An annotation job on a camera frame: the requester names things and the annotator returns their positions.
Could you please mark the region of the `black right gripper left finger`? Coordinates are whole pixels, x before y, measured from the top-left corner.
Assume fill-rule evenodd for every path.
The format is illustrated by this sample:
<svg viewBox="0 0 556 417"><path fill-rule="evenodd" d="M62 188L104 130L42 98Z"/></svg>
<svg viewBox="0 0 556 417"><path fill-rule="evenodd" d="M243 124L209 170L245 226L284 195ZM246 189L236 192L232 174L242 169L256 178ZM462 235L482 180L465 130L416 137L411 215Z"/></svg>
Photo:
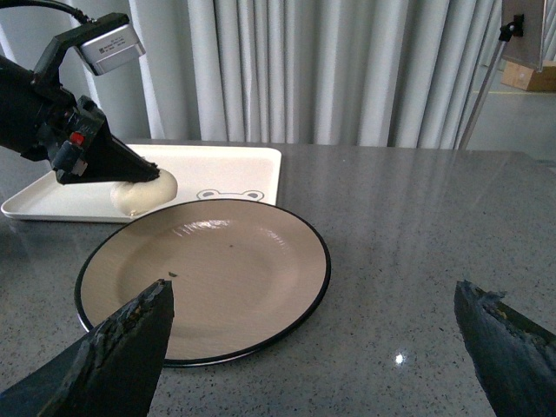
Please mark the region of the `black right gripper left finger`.
<svg viewBox="0 0 556 417"><path fill-rule="evenodd" d="M3 416L145 416L174 318L159 280L53 360L1 393Z"/></svg>

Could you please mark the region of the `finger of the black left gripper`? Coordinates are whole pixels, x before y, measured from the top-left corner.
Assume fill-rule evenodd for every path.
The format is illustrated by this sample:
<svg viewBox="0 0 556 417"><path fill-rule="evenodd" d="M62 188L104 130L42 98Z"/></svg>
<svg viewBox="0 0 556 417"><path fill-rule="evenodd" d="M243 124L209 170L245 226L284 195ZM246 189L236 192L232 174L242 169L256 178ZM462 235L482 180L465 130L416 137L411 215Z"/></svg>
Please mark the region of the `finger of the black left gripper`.
<svg viewBox="0 0 556 417"><path fill-rule="evenodd" d="M84 161L87 166L80 182L150 182L160 175L155 163L111 134L99 133L85 151Z"/></svg>

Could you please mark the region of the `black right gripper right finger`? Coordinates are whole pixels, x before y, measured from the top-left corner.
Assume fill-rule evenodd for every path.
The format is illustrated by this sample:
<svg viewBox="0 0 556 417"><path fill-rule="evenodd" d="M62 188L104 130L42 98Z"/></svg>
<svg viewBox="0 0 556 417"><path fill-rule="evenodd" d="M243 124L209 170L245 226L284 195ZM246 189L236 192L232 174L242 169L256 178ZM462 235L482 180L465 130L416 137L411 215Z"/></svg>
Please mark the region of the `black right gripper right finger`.
<svg viewBox="0 0 556 417"><path fill-rule="evenodd" d="M498 416L555 415L555 334L502 293L459 281L454 313L476 376Z"/></svg>

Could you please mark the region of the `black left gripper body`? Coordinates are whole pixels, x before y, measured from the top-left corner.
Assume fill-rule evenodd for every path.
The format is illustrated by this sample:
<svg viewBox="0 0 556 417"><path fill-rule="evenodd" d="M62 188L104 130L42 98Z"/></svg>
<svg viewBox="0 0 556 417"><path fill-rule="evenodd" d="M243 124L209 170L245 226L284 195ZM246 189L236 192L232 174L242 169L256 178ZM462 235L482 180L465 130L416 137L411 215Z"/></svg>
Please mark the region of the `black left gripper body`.
<svg viewBox="0 0 556 417"><path fill-rule="evenodd" d="M99 182L96 158L109 140L107 118L88 96L75 103L33 97L35 145L31 154L47 160L61 184Z"/></svg>

